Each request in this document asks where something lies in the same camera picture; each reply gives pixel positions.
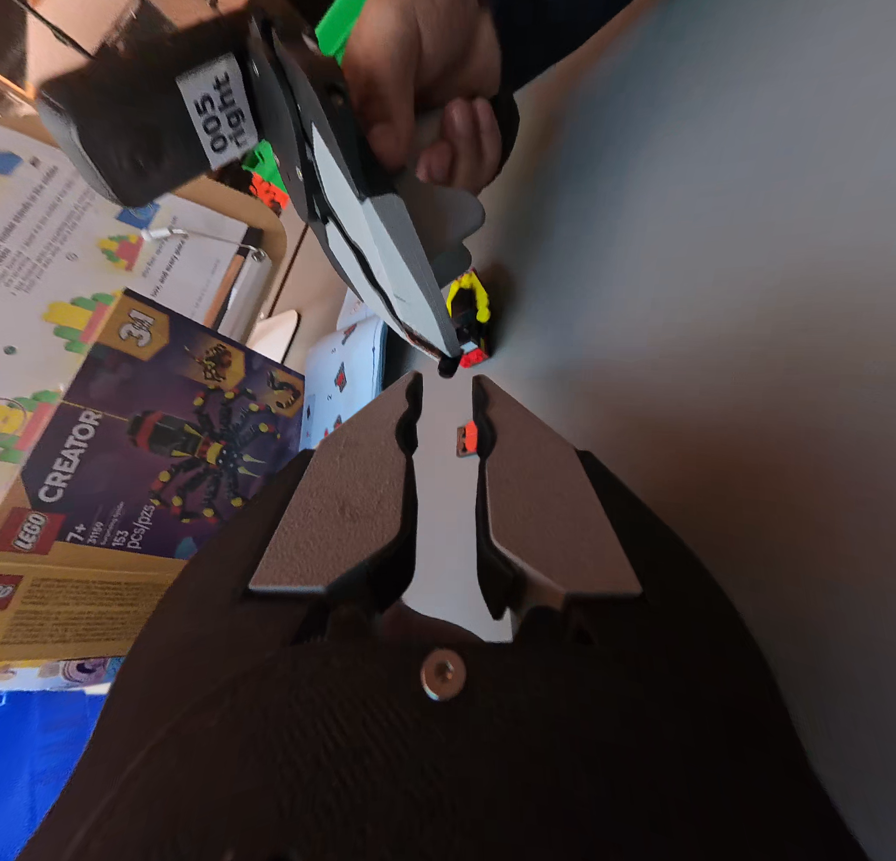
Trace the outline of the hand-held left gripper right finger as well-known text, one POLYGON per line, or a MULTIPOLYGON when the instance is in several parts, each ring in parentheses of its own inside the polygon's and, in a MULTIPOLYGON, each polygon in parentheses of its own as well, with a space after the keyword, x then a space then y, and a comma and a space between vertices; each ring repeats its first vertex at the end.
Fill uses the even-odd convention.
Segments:
POLYGON ((472 382, 476 575, 491 617, 644 589, 576 447, 485 376, 472 382))

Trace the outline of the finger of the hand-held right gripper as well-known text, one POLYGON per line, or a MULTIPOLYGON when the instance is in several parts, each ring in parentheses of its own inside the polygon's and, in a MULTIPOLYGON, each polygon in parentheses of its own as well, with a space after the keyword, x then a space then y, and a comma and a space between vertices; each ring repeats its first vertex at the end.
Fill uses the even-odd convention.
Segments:
POLYGON ((393 192, 361 198, 344 171, 345 159, 312 127, 310 150, 326 204, 326 217, 336 217, 360 246, 377 282, 400 319, 444 351, 461 355, 427 255, 406 205, 393 192))
POLYGON ((434 360, 444 358, 444 351, 409 327, 398 317, 387 293, 374 277, 363 250, 336 217, 326 217, 318 230, 318 240, 333 268, 352 292, 409 344, 434 360))

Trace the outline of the person's right forearm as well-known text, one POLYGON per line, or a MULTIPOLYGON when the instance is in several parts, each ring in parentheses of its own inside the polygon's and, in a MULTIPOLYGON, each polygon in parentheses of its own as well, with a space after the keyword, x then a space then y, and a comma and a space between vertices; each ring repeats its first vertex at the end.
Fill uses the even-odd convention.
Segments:
POLYGON ((503 90, 564 60, 635 0, 483 0, 492 15, 503 90))

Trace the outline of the silver metal cylinder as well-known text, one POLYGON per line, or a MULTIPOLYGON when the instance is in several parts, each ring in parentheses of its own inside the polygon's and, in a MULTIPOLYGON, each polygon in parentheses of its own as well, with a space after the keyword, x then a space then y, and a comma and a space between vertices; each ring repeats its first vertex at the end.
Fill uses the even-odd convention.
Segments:
POLYGON ((220 304, 207 326, 243 343, 261 316, 273 275, 273 262, 263 249, 241 245, 219 286, 215 300, 220 304))

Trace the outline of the lego instruction booklet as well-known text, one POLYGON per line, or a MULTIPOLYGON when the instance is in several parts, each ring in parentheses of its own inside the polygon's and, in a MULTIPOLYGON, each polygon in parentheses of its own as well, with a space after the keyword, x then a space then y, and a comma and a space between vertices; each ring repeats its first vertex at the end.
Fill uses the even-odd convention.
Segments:
POLYGON ((308 352, 301 451, 313 450, 384 387, 387 324, 350 289, 337 326, 308 352))

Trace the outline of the purple lego set box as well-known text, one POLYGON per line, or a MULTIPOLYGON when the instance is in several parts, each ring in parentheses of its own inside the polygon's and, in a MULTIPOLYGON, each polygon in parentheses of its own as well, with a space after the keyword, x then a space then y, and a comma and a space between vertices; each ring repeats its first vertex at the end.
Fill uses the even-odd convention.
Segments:
POLYGON ((126 291, 63 388, 2 398, 2 668, 120 656, 299 452, 305 377, 126 291))

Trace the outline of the blue sheet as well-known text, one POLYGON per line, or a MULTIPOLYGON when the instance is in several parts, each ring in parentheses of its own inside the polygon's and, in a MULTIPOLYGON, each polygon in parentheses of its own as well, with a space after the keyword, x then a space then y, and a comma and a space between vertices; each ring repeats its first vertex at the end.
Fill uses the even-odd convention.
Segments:
POLYGON ((83 691, 2 692, 3 860, 16 859, 59 797, 105 700, 83 691))

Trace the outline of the person's right hand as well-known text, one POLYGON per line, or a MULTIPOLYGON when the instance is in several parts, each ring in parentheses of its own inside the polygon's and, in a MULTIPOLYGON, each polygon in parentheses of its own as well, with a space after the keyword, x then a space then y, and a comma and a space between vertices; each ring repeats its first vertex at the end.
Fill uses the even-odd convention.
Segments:
POLYGON ((438 133, 417 157, 418 179, 474 195, 494 181, 502 138, 490 101, 501 82, 501 52, 480 0, 367 0, 342 72, 384 168, 408 164, 418 113, 441 109, 438 133))

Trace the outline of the yellow black lego assembly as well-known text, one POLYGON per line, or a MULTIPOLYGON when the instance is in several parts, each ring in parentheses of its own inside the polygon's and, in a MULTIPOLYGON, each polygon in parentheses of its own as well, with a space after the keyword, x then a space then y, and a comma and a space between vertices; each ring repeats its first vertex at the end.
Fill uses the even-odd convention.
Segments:
POLYGON ((490 299, 476 268, 470 267, 454 279, 445 305, 461 349, 458 358, 439 362, 438 374, 449 379, 458 369, 474 368, 492 355, 490 299))

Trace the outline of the green lego brick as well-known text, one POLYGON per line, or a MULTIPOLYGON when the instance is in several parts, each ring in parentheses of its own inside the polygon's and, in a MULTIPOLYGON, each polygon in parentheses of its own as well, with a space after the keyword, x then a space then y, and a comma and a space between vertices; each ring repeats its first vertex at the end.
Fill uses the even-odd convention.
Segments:
POLYGON ((261 140, 241 160, 243 170, 258 175, 267 183, 281 182, 279 166, 269 141, 261 140))

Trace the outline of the printed lego picture sheet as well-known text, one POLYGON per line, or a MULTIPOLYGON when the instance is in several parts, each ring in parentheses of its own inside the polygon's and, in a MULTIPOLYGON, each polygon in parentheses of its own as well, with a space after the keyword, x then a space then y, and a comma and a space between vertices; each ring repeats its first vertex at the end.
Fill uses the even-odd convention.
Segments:
POLYGON ((2 494, 123 292, 209 326, 247 234, 175 195, 111 203, 59 149, 1 128, 2 494))

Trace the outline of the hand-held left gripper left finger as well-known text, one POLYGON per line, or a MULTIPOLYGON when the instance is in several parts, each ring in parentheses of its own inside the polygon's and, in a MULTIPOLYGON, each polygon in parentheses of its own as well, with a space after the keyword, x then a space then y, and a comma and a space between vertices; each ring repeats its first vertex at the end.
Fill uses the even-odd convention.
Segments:
POLYGON ((249 589, 383 612, 416 567, 413 456, 423 378, 409 373, 314 450, 249 589))

